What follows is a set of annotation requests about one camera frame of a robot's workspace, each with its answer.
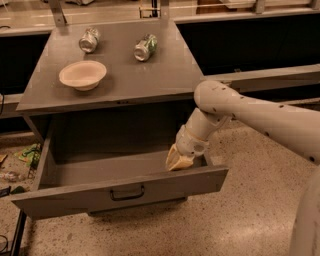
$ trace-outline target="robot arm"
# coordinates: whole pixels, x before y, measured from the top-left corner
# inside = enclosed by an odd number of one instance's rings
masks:
[[[194,94],[196,109],[172,146],[167,169],[193,164],[208,147],[209,135],[234,117],[300,156],[320,164],[320,113],[245,97],[216,81],[200,83]]]
[[[320,164],[320,113],[242,96],[215,81],[195,90],[196,109],[182,126],[172,146],[167,168],[189,167],[204,153],[211,132],[235,117],[316,165]],[[293,228],[290,256],[320,252],[320,166],[307,184]]]

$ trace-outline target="drawer front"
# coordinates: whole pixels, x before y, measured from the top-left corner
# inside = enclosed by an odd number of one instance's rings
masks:
[[[164,172],[121,181],[43,189],[11,201],[33,219],[144,205],[217,192],[227,175],[224,166]]]

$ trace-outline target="ceramic bowl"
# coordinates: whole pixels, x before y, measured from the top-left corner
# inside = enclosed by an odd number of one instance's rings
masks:
[[[79,91],[88,91],[97,87],[107,74],[106,67],[97,61],[79,61],[60,71],[59,79],[64,85]]]

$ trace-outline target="open drawer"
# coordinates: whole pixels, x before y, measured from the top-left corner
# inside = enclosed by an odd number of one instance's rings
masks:
[[[208,159],[186,170],[165,169],[194,107],[184,100],[54,115],[35,187],[12,202],[40,219],[219,191],[227,168]]]

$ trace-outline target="green object on floor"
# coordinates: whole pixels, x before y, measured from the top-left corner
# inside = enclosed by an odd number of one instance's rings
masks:
[[[14,190],[12,190],[10,194],[14,195],[14,194],[21,194],[21,193],[24,193],[24,192],[26,192],[26,190],[23,187],[18,186]]]
[[[14,155],[21,161],[26,162],[28,167],[36,169],[41,156],[41,145],[40,143],[32,144]]]

